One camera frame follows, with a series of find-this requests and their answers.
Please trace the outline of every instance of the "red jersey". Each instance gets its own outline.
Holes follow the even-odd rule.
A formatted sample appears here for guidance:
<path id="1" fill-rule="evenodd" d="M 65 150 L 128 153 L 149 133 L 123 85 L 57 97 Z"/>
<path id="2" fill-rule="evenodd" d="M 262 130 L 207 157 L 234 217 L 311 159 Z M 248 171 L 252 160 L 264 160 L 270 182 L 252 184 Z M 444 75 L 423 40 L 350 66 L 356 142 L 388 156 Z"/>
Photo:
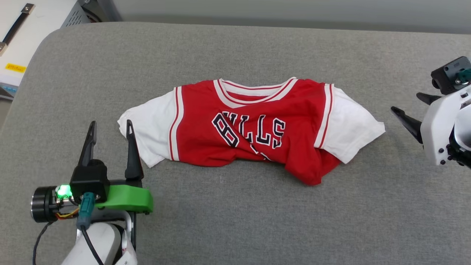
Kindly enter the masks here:
<path id="1" fill-rule="evenodd" d="M 295 77 L 248 87 L 202 81 L 127 110 L 139 152 L 152 167 L 164 158 L 198 166 L 235 159 L 274 161 L 308 185 L 384 132 L 363 107 L 332 84 Z"/>

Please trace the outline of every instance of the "green led light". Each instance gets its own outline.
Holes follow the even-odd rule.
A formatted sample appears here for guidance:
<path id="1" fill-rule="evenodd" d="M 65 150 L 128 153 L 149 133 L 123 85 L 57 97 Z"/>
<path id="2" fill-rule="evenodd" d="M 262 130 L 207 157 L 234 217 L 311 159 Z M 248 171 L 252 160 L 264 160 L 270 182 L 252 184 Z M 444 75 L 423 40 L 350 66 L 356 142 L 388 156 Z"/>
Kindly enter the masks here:
<path id="1" fill-rule="evenodd" d="M 60 185 L 56 188 L 56 195 L 59 199 L 68 199 L 72 196 L 69 185 Z"/>

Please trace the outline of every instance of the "teal connector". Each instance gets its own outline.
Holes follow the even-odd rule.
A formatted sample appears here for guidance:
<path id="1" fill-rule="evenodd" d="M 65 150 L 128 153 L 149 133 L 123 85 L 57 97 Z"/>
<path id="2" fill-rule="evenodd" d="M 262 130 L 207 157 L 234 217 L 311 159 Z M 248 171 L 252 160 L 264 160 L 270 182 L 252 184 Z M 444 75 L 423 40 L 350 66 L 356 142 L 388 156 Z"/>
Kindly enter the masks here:
<path id="1" fill-rule="evenodd" d="M 463 69 L 456 74 L 456 84 L 466 85 L 471 81 L 471 68 Z"/>
<path id="2" fill-rule="evenodd" d="M 91 214 L 95 208 L 95 195 L 92 192 L 83 194 L 82 203 L 80 204 L 79 217 L 77 218 L 77 229 L 85 226 L 85 229 L 90 227 Z"/>

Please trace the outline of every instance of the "green bracket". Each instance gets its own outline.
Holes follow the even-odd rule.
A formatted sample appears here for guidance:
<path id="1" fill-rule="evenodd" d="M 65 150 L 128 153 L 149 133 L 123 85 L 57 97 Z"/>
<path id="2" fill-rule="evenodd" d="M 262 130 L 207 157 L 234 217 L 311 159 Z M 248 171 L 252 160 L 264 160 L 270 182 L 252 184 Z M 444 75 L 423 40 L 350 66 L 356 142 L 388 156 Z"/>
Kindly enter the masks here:
<path id="1" fill-rule="evenodd" d="M 137 213 L 152 213 L 154 199 L 150 191 L 129 185 L 111 185 L 108 200 L 97 203 L 97 208 L 109 208 Z"/>

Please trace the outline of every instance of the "gray couch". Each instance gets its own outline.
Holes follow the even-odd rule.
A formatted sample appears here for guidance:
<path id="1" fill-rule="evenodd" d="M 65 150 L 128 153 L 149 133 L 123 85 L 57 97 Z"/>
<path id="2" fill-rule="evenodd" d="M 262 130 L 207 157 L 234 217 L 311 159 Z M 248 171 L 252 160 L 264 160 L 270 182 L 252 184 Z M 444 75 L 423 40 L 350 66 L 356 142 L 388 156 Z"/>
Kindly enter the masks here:
<path id="1" fill-rule="evenodd" d="M 68 182 L 86 131 L 95 156 L 123 178 L 116 120 L 176 85 L 225 78 L 247 85 L 291 76 L 335 83 L 386 133 L 308 187 L 282 165 L 221 168 L 165 160 L 144 167 L 155 210 L 138 219 L 141 264 L 470 264 L 470 171 L 431 166 L 390 113 L 417 118 L 437 93 L 430 71 L 471 56 L 467 35 L 269 27 L 102 23 L 48 36 L 34 55 L 0 135 L 0 257 L 28 264 L 44 224 L 30 218 L 38 186 Z M 41 239 L 38 264 L 60 264 L 75 223 Z"/>

